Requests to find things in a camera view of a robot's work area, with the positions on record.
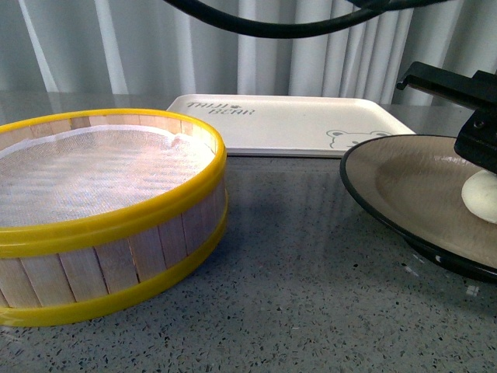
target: bear logo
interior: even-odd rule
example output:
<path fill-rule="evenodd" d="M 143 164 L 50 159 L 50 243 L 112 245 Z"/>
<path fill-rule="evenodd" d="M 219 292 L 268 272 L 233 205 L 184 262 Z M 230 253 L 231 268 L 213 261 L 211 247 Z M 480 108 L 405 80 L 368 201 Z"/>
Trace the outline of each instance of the bear logo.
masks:
<path fill-rule="evenodd" d="M 360 132 L 349 133 L 339 130 L 330 130 L 326 132 L 326 134 L 332 138 L 332 142 L 329 145 L 331 149 L 352 148 L 353 146 L 366 140 L 370 140 L 371 138 L 382 138 L 384 136 L 391 135 L 385 131 L 372 131 L 369 134 L 364 134 Z"/>

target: black cable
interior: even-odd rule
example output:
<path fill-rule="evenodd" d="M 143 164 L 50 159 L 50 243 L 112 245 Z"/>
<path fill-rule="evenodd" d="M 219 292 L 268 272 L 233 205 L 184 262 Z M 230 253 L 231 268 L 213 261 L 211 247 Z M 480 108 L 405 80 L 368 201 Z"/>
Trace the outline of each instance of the black cable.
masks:
<path fill-rule="evenodd" d="M 202 22 L 233 33 L 270 39 L 297 39 L 302 37 L 316 37 L 348 29 L 349 27 L 379 16 L 386 11 L 427 6 L 448 0 L 356 0 L 351 2 L 361 2 L 362 8 L 360 10 L 334 19 L 298 24 L 264 23 L 243 19 L 212 8 L 198 0 L 164 1 Z"/>

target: dark plate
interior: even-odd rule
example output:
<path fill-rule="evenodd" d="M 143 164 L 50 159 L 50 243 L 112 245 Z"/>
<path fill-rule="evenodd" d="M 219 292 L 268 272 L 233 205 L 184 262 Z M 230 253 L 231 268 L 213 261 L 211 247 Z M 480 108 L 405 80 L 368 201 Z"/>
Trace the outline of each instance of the dark plate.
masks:
<path fill-rule="evenodd" d="M 480 170 L 454 152 L 455 138 L 399 135 L 351 148 L 340 163 L 346 189 L 364 210 L 434 263 L 497 282 L 497 225 L 461 198 Z"/>

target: yellow rim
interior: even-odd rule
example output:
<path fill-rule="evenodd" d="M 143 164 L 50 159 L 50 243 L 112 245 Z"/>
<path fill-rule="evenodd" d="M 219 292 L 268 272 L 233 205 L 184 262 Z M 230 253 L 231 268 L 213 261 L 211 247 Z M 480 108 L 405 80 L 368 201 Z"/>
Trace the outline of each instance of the yellow rim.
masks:
<path fill-rule="evenodd" d="M 221 222 L 209 239 L 174 267 L 138 285 L 84 302 L 36 309 L 0 308 L 0 325 L 55 326 L 94 319 L 137 305 L 169 289 L 191 274 L 214 251 L 226 229 L 228 203 Z"/>
<path fill-rule="evenodd" d="M 219 183 L 226 163 L 226 148 L 209 124 L 186 115 L 150 109 L 105 109 L 62 113 L 22 120 L 0 127 L 0 133 L 56 120 L 97 115 L 155 115 L 184 120 L 202 127 L 216 138 L 213 161 L 198 175 L 174 190 L 139 204 L 105 214 L 45 225 L 0 228 L 0 258 L 18 258 L 63 253 L 111 242 L 144 231 L 188 210 L 204 199 Z"/>

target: plate rim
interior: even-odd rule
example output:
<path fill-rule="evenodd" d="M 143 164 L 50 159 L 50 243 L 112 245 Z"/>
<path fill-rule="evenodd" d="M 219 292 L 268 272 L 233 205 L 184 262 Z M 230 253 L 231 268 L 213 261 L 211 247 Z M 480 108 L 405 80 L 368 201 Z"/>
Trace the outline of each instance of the plate rim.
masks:
<path fill-rule="evenodd" d="M 355 152 L 361 146 L 372 142 L 381 141 L 387 138 L 400 138 L 400 137 L 431 137 L 431 138 L 455 138 L 453 136 L 444 136 L 436 134 L 396 134 L 392 136 L 386 136 L 382 138 L 372 138 L 364 142 L 355 145 L 349 149 L 342 157 L 340 161 L 340 178 L 342 182 L 352 196 L 352 198 L 362 207 L 369 215 L 373 218 L 386 225 L 394 232 L 398 233 L 415 251 L 423 255 L 426 259 L 435 263 L 439 267 L 445 268 L 451 272 L 471 278 L 476 281 L 492 282 L 497 283 L 497 268 L 487 266 L 485 264 L 479 263 L 474 260 L 470 260 L 463 256 L 452 253 L 451 251 L 444 249 L 430 241 L 423 239 L 410 232 L 408 229 L 403 228 L 395 221 L 387 218 L 385 215 L 380 213 L 372 204 L 370 204 L 364 197 L 360 195 L 353 183 L 350 181 L 347 174 L 346 166 L 349 156 Z"/>

